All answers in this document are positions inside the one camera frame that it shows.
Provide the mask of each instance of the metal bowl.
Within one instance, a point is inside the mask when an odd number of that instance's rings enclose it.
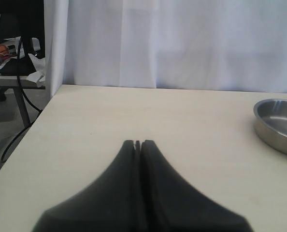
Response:
[[[267,99],[254,106],[255,131],[259,138],[287,154],[287,100]]]

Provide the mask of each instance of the grey floor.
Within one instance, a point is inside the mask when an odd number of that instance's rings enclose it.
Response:
[[[26,89],[25,92],[28,98],[37,107],[43,109],[46,106],[46,90]],[[14,93],[11,89],[6,92],[6,97],[6,101],[0,102],[0,144],[2,144],[0,145],[0,156],[5,147],[7,146],[8,141],[10,141],[17,133],[19,133],[24,128],[21,115],[14,97]],[[30,119],[31,121],[34,121],[38,113],[27,103],[26,105]],[[14,143],[14,146],[12,147],[12,149],[10,149],[9,155],[23,138],[23,136],[19,137],[16,143]]]

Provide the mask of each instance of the table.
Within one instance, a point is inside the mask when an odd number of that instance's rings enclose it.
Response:
[[[27,76],[20,77],[22,87],[27,89],[44,89],[44,87],[37,87],[36,83],[27,80]],[[24,102],[23,95],[18,86],[16,76],[2,76],[0,75],[0,95],[3,94],[7,89],[12,88],[14,90],[14,95],[19,107],[19,111],[22,117],[22,121],[25,127],[29,126],[31,121],[29,114]]]
[[[154,140],[190,184],[256,232],[287,231],[287,156],[253,130],[253,106],[266,98],[287,94],[62,86],[0,171],[0,232],[30,232],[127,139]]]

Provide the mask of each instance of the black cable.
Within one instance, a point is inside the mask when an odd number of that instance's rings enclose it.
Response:
[[[27,102],[30,104],[30,106],[32,106],[35,110],[38,111],[38,115],[37,115],[37,117],[36,117],[36,119],[37,119],[37,118],[39,117],[39,115],[42,113],[43,110],[41,110],[41,109],[39,109],[38,107],[36,107],[36,106],[28,99],[28,97],[27,97],[26,93],[24,92],[24,89],[23,89],[23,87],[22,87],[22,85],[21,85],[20,69],[19,69],[19,67],[20,67],[20,66],[19,66],[19,59],[20,59],[21,45],[22,45],[22,38],[20,38],[19,45],[18,45],[18,51],[17,51],[17,61],[18,61],[18,64],[17,64],[17,81],[18,81],[19,89],[20,89],[22,95],[24,96],[24,98],[27,100]],[[1,158],[0,158],[1,163],[5,163],[5,162],[7,161],[7,159],[4,160],[4,158],[5,158],[5,156],[6,156],[6,153],[7,153],[7,151],[9,150],[9,148],[13,145],[13,143],[16,141],[16,139],[19,138],[19,136],[20,136],[21,134],[23,134],[28,128],[30,128],[30,127],[34,124],[35,121],[36,121],[36,120],[34,120],[32,123],[30,123],[27,127],[25,127],[22,131],[20,131],[20,132],[10,141],[10,143],[7,145],[7,147],[5,148],[3,154],[2,154],[2,156],[1,156]]]

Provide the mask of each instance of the white backdrop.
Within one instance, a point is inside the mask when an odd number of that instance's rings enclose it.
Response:
[[[47,84],[287,92],[287,0],[45,0]]]

